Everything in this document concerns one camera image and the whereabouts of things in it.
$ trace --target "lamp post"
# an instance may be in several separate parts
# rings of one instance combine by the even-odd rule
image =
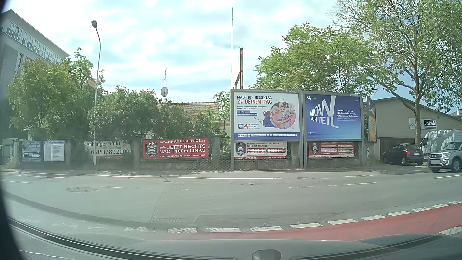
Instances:
[[[99,73],[99,58],[101,56],[101,39],[99,38],[99,33],[98,33],[98,23],[96,20],[91,21],[91,25],[95,28],[96,34],[98,35],[98,41],[99,41],[99,54],[98,54],[98,66],[96,69],[96,88],[95,88],[95,107],[93,109],[95,115],[96,115],[96,96],[98,94],[98,73]],[[93,130],[93,166],[96,166],[96,130]]]

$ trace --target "asphalt road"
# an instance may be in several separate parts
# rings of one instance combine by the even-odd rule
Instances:
[[[385,166],[354,172],[2,172],[10,214],[31,224],[125,231],[294,229],[434,209],[462,200],[462,173]],[[70,192],[69,188],[86,192]],[[40,209],[41,215],[34,210]]]

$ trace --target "blue poster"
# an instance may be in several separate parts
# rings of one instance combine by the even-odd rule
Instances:
[[[22,149],[22,161],[42,161],[40,158],[41,141],[23,141],[25,148]]]
[[[305,94],[306,139],[361,140],[360,97]]]

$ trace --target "o2 billboard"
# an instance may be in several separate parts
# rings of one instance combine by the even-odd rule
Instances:
[[[362,99],[304,94],[307,140],[361,140]]]

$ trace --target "poster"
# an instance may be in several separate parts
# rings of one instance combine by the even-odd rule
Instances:
[[[131,151],[130,142],[123,140],[115,141],[96,141],[96,156],[101,159],[120,159],[124,153]],[[88,155],[93,157],[93,141],[85,141],[85,150]]]
[[[273,159],[287,157],[287,142],[236,142],[234,159]]]
[[[234,140],[298,140],[298,93],[233,92]]]
[[[42,141],[23,141],[24,148],[21,151],[21,161],[42,161],[40,158],[40,144]]]
[[[354,157],[354,142],[310,142],[310,158]]]
[[[143,159],[208,158],[208,138],[143,140]]]
[[[361,140],[362,99],[355,96],[304,94],[306,139]]]
[[[65,140],[43,141],[43,161],[64,161]]]

